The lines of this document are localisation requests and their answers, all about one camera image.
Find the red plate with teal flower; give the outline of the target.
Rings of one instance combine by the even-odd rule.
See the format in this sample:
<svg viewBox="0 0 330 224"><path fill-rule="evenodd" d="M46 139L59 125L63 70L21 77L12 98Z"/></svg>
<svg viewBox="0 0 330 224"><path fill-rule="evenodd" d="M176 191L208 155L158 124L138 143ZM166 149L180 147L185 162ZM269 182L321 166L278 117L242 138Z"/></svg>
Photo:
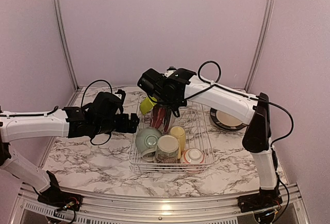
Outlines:
<svg viewBox="0 0 330 224"><path fill-rule="evenodd" d="M172 111L169 108L165 109L165 114L163 118L163 133L167 133L170 129L172 121Z"/></svg>

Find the pink polka dot plate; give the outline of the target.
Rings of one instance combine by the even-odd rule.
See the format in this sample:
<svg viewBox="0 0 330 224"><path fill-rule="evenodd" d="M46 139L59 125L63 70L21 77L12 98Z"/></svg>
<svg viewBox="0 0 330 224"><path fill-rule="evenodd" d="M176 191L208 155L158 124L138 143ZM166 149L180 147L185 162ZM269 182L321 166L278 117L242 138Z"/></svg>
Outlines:
<svg viewBox="0 0 330 224"><path fill-rule="evenodd" d="M160 128L166 116L166 109L160 105L155 105L152 109L150 127Z"/></svg>

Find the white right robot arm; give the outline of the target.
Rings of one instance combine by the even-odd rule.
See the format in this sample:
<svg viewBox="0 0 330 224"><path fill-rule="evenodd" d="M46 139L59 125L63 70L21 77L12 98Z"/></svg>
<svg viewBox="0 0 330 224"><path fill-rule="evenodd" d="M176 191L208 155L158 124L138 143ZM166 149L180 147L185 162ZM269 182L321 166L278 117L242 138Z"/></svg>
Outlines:
<svg viewBox="0 0 330 224"><path fill-rule="evenodd" d="M255 202L259 207L267 207L275 200L278 175L271 152L269 104L265 100L213 83L184 68L165 74L148 69L138 86L158 104L168 106L177 117L178 109L192 101L219 110L246 125L242 145L253 156L260 184Z"/></svg>

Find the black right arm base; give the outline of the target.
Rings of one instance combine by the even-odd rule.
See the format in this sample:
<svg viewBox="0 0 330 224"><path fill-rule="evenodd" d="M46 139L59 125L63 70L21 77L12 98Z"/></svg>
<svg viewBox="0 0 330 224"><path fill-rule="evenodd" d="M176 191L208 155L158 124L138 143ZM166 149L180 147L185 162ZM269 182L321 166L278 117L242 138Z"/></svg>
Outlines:
<svg viewBox="0 0 330 224"><path fill-rule="evenodd" d="M279 206L282 202L280 193L271 190L238 197L238 207L242 213Z"/></svg>

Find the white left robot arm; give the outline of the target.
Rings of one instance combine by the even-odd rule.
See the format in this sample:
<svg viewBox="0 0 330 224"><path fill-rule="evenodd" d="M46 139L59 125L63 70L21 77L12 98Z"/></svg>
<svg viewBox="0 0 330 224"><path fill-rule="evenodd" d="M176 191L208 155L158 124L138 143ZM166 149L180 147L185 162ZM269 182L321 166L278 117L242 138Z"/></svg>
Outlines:
<svg viewBox="0 0 330 224"><path fill-rule="evenodd" d="M140 119L137 114L121 110L91 112L80 107L65 107L49 113L1 114L1 169L33 187L40 202L60 206L79 204L80 195L61 190L56 176L40 169L35 161L24 157L23 142L50 141L53 137L79 138L112 132L135 133Z"/></svg>

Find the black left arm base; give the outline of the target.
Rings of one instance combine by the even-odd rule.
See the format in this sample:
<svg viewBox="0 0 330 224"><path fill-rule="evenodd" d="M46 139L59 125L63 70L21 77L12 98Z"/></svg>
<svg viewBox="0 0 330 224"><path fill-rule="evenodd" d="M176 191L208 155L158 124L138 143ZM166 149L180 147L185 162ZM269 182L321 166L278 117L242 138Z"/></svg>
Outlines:
<svg viewBox="0 0 330 224"><path fill-rule="evenodd" d="M72 209L79 211L82 195L62 191L58 184L50 183L50 187L43 192L37 192L38 201L60 210Z"/></svg>

